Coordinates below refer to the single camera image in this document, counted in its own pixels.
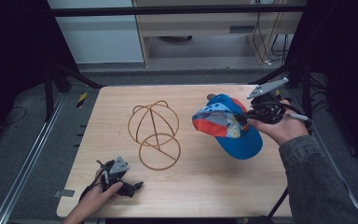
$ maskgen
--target gray sleeve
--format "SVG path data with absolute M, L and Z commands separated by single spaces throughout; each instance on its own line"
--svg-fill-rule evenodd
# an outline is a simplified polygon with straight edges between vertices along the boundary
M 280 154 L 295 223 L 358 223 L 344 182 L 312 136 L 283 144 Z

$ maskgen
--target blue cap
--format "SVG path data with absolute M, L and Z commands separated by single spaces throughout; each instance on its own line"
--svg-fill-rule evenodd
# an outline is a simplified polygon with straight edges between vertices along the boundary
M 255 156 L 263 146 L 259 131 L 249 124 L 240 124 L 235 118 L 246 111 L 240 101 L 218 94 L 193 116 L 192 122 L 197 131 L 215 136 L 230 156 L 246 160 Z

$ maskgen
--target cap brim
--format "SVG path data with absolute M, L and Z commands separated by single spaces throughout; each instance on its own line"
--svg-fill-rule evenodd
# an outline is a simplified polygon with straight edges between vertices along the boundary
M 252 158 L 263 146 L 260 133 L 252 126 L 239 138 L 216 137 L 216 140 L 230 156 L 238 160 Z

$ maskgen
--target wire hat form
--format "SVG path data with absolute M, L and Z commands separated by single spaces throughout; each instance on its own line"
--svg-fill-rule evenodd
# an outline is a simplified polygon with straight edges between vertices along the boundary
M 169 109 L 173 112 L 173 114 L 176 117 L 176 129 L 174 129 L 171 124 L 155 109 L 157 107 L 161 107 L 161 108 L 166 108 Z M 136 132 L 135 134 L 132 134 L 131 132 L 131 124 L 132 124 L 132 120 L 134 118 L 135 115 L 139 114 L 141 111 L 144 111 L 143 115 L 141 116 L 139 123 L 137 125 L 136 128 Z M 146 137 L 144 140 L 139 140 L 139 134 L 140 134 L 140 129 L 141 129 L 141 125 L 144 122 L 146 115 L 149 114 L 152 124 L 153 124 L 153 134 L 149 135 L 148 137 Z M 169 127 L 170 129 L 170 133 L 158 133 L 157 131 L 157 127 L 156 127 L 156 120 L 155 120 L 155 115 L 158 116 L 161 120 L 164 121 L 164 123 Z M 169 169 L 171 167 L 173 167 L 179 160 L 180 154 L 181 154 L 181 147 L 180 144 L 178 142 L 178 140 L 175 138 L 176 134 L 178 133 L 179 130 L 179 117 L 177 116 L 177 114 L 168 106 L 167 102 L 165 101 L 157 101 L 152 105 L 137 105 L 136 107 L 133 108 L 132 110 L 132 116 L 130 117 L 129 123 L 128 123 L 128 130 L 130 133 L 131 138 L 138 143 L 139 146 L 139 159 L 141 160 L 141 163 L 151 169 L 151 170 L 155 170 L 155 171 L 162 171 L 162 170 L 166 170 Z M 160 142 L 160 137 L 161 136 L 168 136 L 168 140 L 165 140 L 163 142 Z M 148 142 L 148 140 L 155 138 L 156 139 L 156 144 L 151 144 L 150 142 Z M 172 140 L 174 140 L 174 142 L 176 142 L 176 145 L 178 146 L 178 154 L 174 157 L 172 155 L 170 155 L 169 153 L 165 152 L 164 150 L 161 149 L 161 147 L 163 145 L 166 145 L 167 143 L 171 142 Z M 145 147 L 152 147 L 155 150 L 159 151 L 160 153 L 164 154 L 165 156 L 167 156 L 168 158 L 171 158 L 173 160 L 173 162 L 171 162 L 169 165 L 164 166 L 164 167 L 154 167 L 151 166 L 149 164 L 147 164 L 144 160 L 144 158 L 142 157 L 142 150 Z

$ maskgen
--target hand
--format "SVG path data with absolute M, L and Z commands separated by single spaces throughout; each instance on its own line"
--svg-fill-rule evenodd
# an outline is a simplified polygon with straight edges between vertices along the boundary
M 281 103 L 289 105 L 289 102 L 286 100 L 282 100 Z M 295 112 L 286 109 L 284 114 L 292 113 Z M 256 119 L 248 119 L 247 121 L 258 131 L 271 137 L 279 146 L 299 136 L 309 135 L 307 128 L 301 120 L 293 119 L 288 115 L 284 115 L 282 120 L 276 124 L 267 124 Z
M 71 211 L 63 221 L 64 224 L 81 223 L 84 219 L 96 213 L 107 200 L 114 200 L 118 195 L 116 192 L 123 186 L 122 182 L 117 182 L 103 192 L 101 178 L 96 182 L 89 192 L 83 197 L 79 204 Z

